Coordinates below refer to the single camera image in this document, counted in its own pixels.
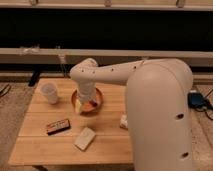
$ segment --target wooden table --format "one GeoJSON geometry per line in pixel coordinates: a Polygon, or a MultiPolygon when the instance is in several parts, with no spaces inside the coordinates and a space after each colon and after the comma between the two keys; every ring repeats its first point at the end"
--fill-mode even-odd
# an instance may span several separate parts
{"type": "Polygon", "coordinates": [[[104,103],[96,115],[85,117],[74,113],[71,95],[76,84],[70,79],[41,79],[35,90],[24,122],[9,159],[12,166],[128,164],[132,150],[127,130],[119,127],[125,111],[125,87],[96,84],[103,93],[104,103]],[[45,82],[56,82],[60,101],[50,105],[39,93],[45,82]],[[70,130],[48,136],[45,126],[69,118],[70,130]],[[97,136],[86,152],[80,151],[74,140],[88,126],[97,136]]]}

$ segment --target gray carpet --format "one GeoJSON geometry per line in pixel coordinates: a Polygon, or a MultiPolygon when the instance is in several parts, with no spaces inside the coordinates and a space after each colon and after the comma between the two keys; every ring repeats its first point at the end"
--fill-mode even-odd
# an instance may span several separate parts
{"type": "MultiPolygon", "coordinates": [[[[0,83],[0,89],[7,82],[0,83]]],[[[27,171],[29,168],[11,168],[8,166],[11,150],[18,135],[24,114],[34,92],[27,83],[11,83],[10,92],[0,98],[0,170],[27,171]]]]}
{"type": "MultiPolygon", "coordinates": [[[[0,98],[0,171],[35,171],[32,167],[10,167],[7,162],[23,122],[28,104],[35,90],[28,87],[26,82],[10,82],[9,94],[0,98]]],[[[0,82],[0,88],[6,82],[0,82]]],[[[212,85],[198,86],[206,94],[212,85]]],[[[213,122],[205,115],[192,115],[193,154],[198,171],[212,171],[213,157],[213,122]]],[[[129,171],[132,165],[86,165],[86,166],[48,166],[50,171],[129,171]]]]}
{"type": "MultiPolygon", "coordinates": [[[[197,85],[197,88],[205,96],[212,90],[213,85],[197,85]]],[[[210,100],[211,104],[213,104],[213,92],[207,98],[210,100]]],[[[209,111],[208,113],[213,118],[213,111],[209,111]]],[[[213,121],[209,120],[203,112],[197,112],[196,116],[213,148],[213,121]]]]}

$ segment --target floor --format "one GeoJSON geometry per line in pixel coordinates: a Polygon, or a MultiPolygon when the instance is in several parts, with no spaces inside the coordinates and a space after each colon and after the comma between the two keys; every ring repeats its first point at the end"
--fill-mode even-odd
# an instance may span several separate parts
{"type": "MultiPolygon", "coordinates": [[[[31,73],[2,74],[0,73],[0,88],[9,83],[12,86],[9,94],[0,98],[0,170],[1,171],[35,171],[26,167],[11,167],[7,164],[16,136],[23,121],[28,104],[32,98],[35,87],[28,87],[27,81],[31,73]]],[[[205,95],[213,84],[197,85],[205,95]]],[[[209,96],[213,103],[213,93],[209,96]]],[[[203,113],[191,113],[191,128],[193,142],[193,156],[197,171],[213,170],[213,121],[206,118],[203,113]]],[[[86,166],[61,166],[47,167],[51,171],[130,171],[132,165],[86,165],[86,166]]]]}

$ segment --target cable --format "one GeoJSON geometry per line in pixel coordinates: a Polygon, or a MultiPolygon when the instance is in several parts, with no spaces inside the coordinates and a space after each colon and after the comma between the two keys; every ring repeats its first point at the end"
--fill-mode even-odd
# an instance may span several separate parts
{"type": "Polygon", "coordinates": [[[0,98],[5,96],[6,94],[9,93],[11,89],[11,85],[10,84],[6,84],[1,90],[0,90],[0,98]]]}
{"type": "Polygon", "coordinates": [[[213,92],[213,89],[207,93],[207,95],[205,96],[205,98],[207,98],[211,93],[213,92]]]}
{"type": "Polygon", "coordinates": [[[207,110],[205,110],[205,114],[206,114],[206,116],[207,116],[208,119],[210,119],[211,121],[213,121],[213,118],[209,116],[207,110]]]}
{"type": "Polygon", "coordinates": [[[195,109],[195,111],[197,111],[197,112],[205,112],[206,111],[206,109],[201,109],[201,110],[198,110],[199,108],[194,108],[195,109]]]}
{"type": "Polygon", "coordinates": [[[67,69],[66,69],[66,56],[65,55],[58,55],[58,58],[60,60],[60,67],[61,67],[61,71],[63,72],[64,77],[69,77],[67,69]]]}

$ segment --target power cord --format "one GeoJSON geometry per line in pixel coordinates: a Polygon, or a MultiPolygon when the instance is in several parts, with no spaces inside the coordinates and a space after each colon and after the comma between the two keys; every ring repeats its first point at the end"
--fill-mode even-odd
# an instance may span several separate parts
{"type": "Polygon", "coordinates": [[[60,67],[61,71],[63,72],[64,77],[69,77],[67,69],[66,69],[66,56],[65,55],[58,55],[59,61],[60,61],[60,67]]]}
{"type": "Polygon", "coordinates": [[[6,84],[1,90],[0,90],[0,98],[5,96],[6,94],[9,93],[11,89],[11,85],[10,84],[6,84]]]}
{"type": "Polygon", "coordinates": [[[211,117],[210,114],[208,113],[209,111],[213,111],[213,106],[211,105],[211,102],[209,101],[209,99],[207,99],[207,97],[213,92],[213,89],[210,90],[207,95],[204,97],[204,104],[201,108],[194,108],[195,111],[197,112],[204,112],[206,117],[208,119],[210,119],[211,121],[213,121],[213,116],[211,117]]]}

